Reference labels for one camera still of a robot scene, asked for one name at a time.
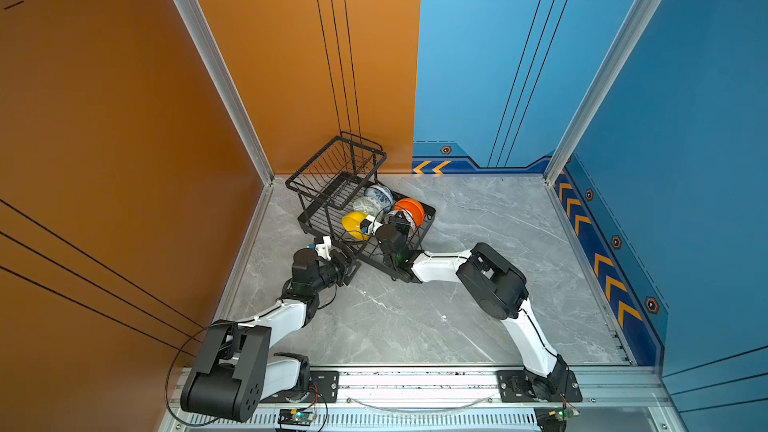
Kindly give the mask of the orange plastic bowl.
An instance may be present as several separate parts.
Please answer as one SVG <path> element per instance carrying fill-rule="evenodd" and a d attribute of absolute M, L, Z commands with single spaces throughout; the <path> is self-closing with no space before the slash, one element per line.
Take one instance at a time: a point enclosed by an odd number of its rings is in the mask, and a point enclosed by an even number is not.
<path fill-rule="evenodd" d="M 426 218 L 426 212 L 423 208 L 423 205 L 419 201 L 412 198 L 404 198 L 398 200 L 395 203 L 395 209 L 408 212 L 416 228 L 420 227 Z"/>

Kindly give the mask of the yellow plastic bowl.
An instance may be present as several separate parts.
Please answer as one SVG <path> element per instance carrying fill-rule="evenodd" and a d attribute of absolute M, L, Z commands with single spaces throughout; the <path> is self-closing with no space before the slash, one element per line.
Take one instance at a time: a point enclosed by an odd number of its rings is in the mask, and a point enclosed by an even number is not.
<path fill-rule="evenodd" d="M 369 235 L 367 234 L 363 223 L 367 220 L 367 215 L 362 212 L 350 212 L 342 218 L 342 227 L 344 231 L 353 239 L 358 241 L 367 241 Z"/>

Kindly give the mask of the green patterned white bowl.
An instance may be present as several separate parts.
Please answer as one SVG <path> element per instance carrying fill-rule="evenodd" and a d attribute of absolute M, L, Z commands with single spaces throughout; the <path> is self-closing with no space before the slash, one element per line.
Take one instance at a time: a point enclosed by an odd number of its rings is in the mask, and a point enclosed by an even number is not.
<path fill-rule="evenodd" d="M 382 209 L 384 205 L 376 197 L 361 196 L 356 198 L 352 203 L 352 209 L 354 212 L 360 212 L 366 216 L 375 217 Z"/>

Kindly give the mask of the blue floral white bowl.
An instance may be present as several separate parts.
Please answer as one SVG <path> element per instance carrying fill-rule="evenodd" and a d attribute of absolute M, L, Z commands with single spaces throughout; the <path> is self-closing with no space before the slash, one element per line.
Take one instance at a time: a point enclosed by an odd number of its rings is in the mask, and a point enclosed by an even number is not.
<path fill-rule="evenodd" d="M 396 200 L 389 188 L 381 184 L 374 184 L 368 187 L 364 195 L 376 199 L 384 208 L 391 207 Z"/>

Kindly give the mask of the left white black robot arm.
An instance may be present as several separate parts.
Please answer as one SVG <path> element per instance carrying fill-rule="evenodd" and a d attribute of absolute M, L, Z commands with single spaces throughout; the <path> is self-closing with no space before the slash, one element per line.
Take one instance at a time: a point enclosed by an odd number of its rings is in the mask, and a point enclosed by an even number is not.
<path fill-rule="evenodd" d="M 276 302 L 249 318 L 217 320 L 181 392 L 181 410 L 213 420 L 248 420 L 258 404 L 279 393 L 294 400 L 312 392 L 309 359 L 270 349 L 302 329 L 321 308 L 320 294 L 349 284 L 356 270 L 353 253 L 315 245 L 294 253 L 291 277 Z"/>

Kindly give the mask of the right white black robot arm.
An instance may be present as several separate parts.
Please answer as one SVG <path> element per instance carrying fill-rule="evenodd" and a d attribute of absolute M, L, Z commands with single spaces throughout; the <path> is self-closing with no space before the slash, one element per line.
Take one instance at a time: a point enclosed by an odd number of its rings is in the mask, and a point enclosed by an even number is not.
<path fill-rule="evenodd" d="M 418 283 L 460 283 L 482 311 L 502 323 L 521 355 L 530 397 L 566 396 L 569 366 L 535 317 L 525 275 L 504 256 L 483 242 L 453 253 L 411 249 L 395 225 L 379 227 L 375 238 L 390 269 Z"/>

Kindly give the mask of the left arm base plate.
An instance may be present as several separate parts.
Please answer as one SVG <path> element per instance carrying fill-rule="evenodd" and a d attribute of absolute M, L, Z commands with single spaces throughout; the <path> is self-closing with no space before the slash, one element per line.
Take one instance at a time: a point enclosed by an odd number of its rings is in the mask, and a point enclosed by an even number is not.
<path fill-rule="evenodd" d="M 264 403 L 309 403 L 319 392 L 328 404 L 336 403 L 339 392 L 340 372 L 338 370 L 310 371 L 309 389 L 280 391 L 263 400 Z"/>

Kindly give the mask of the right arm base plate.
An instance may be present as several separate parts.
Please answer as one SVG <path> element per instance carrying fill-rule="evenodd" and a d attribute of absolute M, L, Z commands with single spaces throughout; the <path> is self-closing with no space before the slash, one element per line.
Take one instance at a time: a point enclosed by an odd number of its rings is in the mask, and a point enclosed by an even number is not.
<path fill-rule="evenodd" d="M 503 403 L 581 403 L 583 395 L 575 373 L 567 376 L 554 393 L 537 396 L 534 386 L 523 370 L 505 369 L 496 372 L 497 388 Z"/>

